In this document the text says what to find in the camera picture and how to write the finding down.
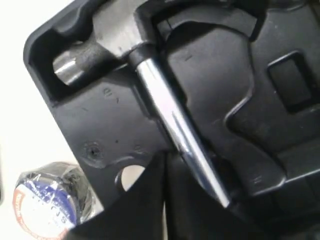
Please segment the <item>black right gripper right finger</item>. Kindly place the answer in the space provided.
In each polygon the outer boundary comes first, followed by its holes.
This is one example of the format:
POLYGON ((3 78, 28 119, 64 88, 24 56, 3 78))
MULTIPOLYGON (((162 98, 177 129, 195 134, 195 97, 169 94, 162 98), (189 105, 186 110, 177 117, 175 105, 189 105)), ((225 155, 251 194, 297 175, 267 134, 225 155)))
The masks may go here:
POLYGON ((256 197, 244 194, 224 167, 233 196, 223 208, 174 153, 166 158, 165 205, 170 240, 317 240, 320 237, 320 176, 285 184, 256 197))

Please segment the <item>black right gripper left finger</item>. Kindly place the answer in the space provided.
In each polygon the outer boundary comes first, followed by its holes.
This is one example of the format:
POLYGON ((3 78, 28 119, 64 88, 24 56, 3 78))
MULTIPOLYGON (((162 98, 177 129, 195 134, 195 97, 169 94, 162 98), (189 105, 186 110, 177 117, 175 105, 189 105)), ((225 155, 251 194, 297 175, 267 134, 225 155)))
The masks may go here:
POLYGON ((71 229, 66 240, 162 240, 166 155, 157 153, 114 204, 71 229))

